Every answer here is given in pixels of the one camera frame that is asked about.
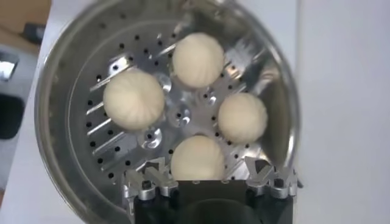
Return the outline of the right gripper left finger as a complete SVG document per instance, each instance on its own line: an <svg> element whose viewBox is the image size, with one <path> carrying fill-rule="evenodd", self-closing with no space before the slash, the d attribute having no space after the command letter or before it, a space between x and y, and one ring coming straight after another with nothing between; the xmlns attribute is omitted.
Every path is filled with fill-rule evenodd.
<svg viewBox="0 0 390 224"><path fill-rule="evenodd" d="M141 201L153 200L157 191L170 197L178 189L178 182L168 177L165 158L146 161L139 169L127 169L122 175L122 196L127 201L138 197Z"/></svg>

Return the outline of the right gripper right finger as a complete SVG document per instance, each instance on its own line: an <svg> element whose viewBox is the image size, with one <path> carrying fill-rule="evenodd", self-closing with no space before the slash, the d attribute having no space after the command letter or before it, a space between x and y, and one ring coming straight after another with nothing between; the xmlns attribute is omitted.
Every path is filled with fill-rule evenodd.
<svg viewBox="0 0 390 224"><path fill-rule="evenodd" d="M248 156L244 162L249 171L246 185L256 196L270 194L276 199L286 199L297 195L298 177L294 169L278 169L264 159Z"/></svg>

